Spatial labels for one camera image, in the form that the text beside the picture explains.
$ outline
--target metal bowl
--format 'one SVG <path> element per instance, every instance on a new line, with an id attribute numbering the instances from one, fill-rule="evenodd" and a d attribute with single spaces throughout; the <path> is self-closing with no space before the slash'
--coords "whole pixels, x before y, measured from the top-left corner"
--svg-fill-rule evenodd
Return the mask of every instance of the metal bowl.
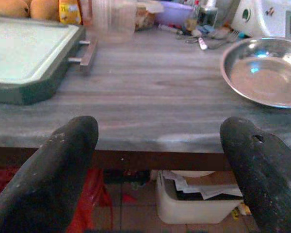
<path id="1" fill-rule="evenodd" d="M 228 85 L 241 96 L 279 108 L 291 108 L 291 41 L 246 39 L 228 48 L 221 62 Z"/>

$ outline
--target fork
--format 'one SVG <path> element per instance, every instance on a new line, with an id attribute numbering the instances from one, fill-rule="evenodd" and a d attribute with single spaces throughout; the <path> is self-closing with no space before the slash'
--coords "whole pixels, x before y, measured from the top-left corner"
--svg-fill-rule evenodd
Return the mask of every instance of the fork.
<path id="1" fill-rule="evenodd" d="M 228 44 L 228 43 L 233 43 L 237 40 L 238 38 L 238 35 L 239 35 L 239 31 L 233 31 L 232 33 L 230 33 L 228 35 L 228 37 L 226 38 L 226 40 L 216 44 L 216 45 L 213 45 L 213 46 L 208 46 L 208 49 L 210 50 L 216 50 L 217 48 L 221 47 L 222 45 L 225 45 L 225 44 Z"/>

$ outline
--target white plastic basket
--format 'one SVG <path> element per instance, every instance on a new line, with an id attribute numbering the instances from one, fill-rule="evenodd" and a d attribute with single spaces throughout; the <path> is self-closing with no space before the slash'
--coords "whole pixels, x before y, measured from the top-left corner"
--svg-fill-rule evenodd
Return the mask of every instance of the white plastic basket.
<path id="1" fill-rule="evenodd" d="M 219 223 L 243 200 L 178 200 L 172 180 L 159 171 L 157 211 L 168 224 Z"/>

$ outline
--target purple bowl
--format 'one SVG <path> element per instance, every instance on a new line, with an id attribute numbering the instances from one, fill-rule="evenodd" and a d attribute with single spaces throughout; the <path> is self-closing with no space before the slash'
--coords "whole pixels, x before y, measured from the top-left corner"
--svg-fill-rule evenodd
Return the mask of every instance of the purple bowl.
<path id="1" fill-rule="evenodd" d="M 187 5 L 169 1 L 159 2 L 164 6 L 164 12 L 156 14 L 155 18 L 160 24 L 183 25 L 193 11 L 193 8 Z"/>

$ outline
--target jar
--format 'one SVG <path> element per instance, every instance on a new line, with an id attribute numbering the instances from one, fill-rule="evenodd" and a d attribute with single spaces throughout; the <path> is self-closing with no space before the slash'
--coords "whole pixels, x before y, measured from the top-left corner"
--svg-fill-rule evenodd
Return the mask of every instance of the jar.
<path id="1" fill-rule="evenodd" d="M 100 41 L 124 42 L 135 30 L 136 0 L 93 0 L 93 29 Z"/>

